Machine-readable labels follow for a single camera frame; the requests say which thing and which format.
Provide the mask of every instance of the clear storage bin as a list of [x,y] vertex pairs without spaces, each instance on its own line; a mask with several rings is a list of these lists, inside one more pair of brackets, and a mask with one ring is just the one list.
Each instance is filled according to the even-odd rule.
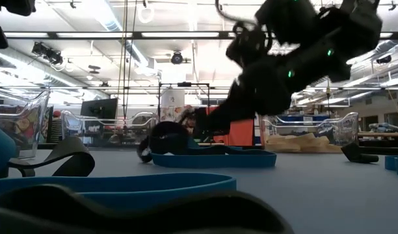
[[48,99],[49,91],[21,95],[0,91],[0,129],[14,139],[19,158],[36,156]]
[[62,137],[77,136],[93,148],[119,148],[140,144],[158,122],[152,112],[139,112],[127,120],[101,120],[62,111]]
[[324,121],[263,119],[265,149],[287,153],[341,153],[341,147],[358,140],[358,113]]

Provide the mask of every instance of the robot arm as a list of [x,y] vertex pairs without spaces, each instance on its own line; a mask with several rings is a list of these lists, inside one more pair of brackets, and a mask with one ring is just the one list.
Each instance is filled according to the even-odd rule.
[[[351,77],[347,61],[376,48],[382,28],[377,16],[379,0],[343,0],[340,8],[316,13],[309,0],[266,0],[252,30],[237,21],[235,40],[226,56],[243,68],[227,100],[208,116],[208,128],[220,122],[252,119],[255,113],[286,111],[291,95],[322,77],[332,82]],[[220,15],[229,20],[219,9]],[[273,34],[280,45],[298,44],[286,55],[271,55]]]

